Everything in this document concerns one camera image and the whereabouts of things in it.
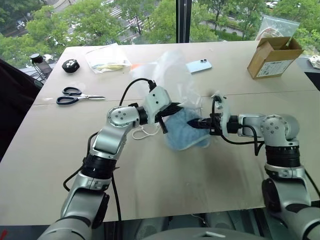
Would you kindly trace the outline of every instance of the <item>clear plastic bag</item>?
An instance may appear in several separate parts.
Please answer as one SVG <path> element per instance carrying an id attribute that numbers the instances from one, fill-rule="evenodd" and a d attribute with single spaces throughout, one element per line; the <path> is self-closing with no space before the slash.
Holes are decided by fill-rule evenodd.
<path id="1" fill-rule="evenodd" d="M 128 58 L 117 43 L 89 51 L 85 54 L 85 59 L 96 74 L 131 66 Z"/>
<path id="2" fill-rule="evenodd" d="M 168 91 L 173 102 L 180 102 L 180 106 L 184 108 L 201 108 L 202 98 L 196 91 L 180 50 L 167 51 L 156 62 L 136 67 L 131 71 L 131 76 L 133 80 L 138 78 L 154 80 L 157 85 Z M 136 88 L 142 98 L 149 93 L 149 87 L 144 82 L 137 82 Z"/>
<path id="3" fill-rule="evenodd" d="M 255 40 L 275 37 L 292 37 L 300 23 L 283 18 L 264 15 Z"/>

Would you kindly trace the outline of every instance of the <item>light blue phone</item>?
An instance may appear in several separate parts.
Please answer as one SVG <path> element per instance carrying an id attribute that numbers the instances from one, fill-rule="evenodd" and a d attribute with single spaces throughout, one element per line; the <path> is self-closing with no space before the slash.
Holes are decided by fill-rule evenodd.
<path id="1" fill-rule="evenodd" d="M 186 64 L 186 67 L 190 71 L 190 73 L 196 73 L 199 71 L 203 71 L 206 69 L 211 69 L 212 65 L 207 59 L 201 59 L 198 61 L 192 61 Z"/>

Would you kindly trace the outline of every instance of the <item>window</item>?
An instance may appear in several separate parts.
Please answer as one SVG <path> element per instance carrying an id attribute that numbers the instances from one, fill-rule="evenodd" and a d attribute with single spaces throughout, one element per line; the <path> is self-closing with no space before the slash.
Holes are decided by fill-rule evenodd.
<path id="1" fill-rule="evenodd" d="M 176 0 L 11 0 L 0 3 L 0 58 L 18 69 L 71 46 L 176 42 Z"/>
<path id="2" fill-rule="evenodd" d="M 280 29 L 278 24 L 270 24 L 264 28 L 261 24 L 268 16 L 277 21 L 282 19 L 286 27 L 282 24 Z M 294 33 L 293 37 L 305 50 L 303 55 L 320 51 L 319 0 L 192 1 L 190 42 L 255 40 L 262 34 L 260 26 L 261 31 L 272 31 L 274 36 Z"/>

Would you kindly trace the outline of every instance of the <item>cardboard box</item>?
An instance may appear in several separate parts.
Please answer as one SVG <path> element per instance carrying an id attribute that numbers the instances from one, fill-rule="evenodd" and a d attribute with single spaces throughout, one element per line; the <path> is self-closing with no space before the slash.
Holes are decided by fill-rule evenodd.
<path id="1" fill-rule="evenodd" d="M 303 52 L 301 46 L 290 37 L 262 38 L 248 66 L 253 79 L 281 76 L 287 67 Z"/>

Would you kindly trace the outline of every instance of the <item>blue towel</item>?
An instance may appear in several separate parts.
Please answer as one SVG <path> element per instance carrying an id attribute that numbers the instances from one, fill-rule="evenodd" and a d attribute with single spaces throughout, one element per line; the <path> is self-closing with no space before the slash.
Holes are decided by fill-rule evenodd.
<path id="1" fill-rule="evenodd" d="M 192 119 L 201 118 L 194 110 L 183 108 L 166 121 L 168 132 L 164 135 L 166 145 L 173 150 L 185 150 L 195 145 L 205 148 L 210 144 L 209 129 L 197 129 L 188 124 Z"/>

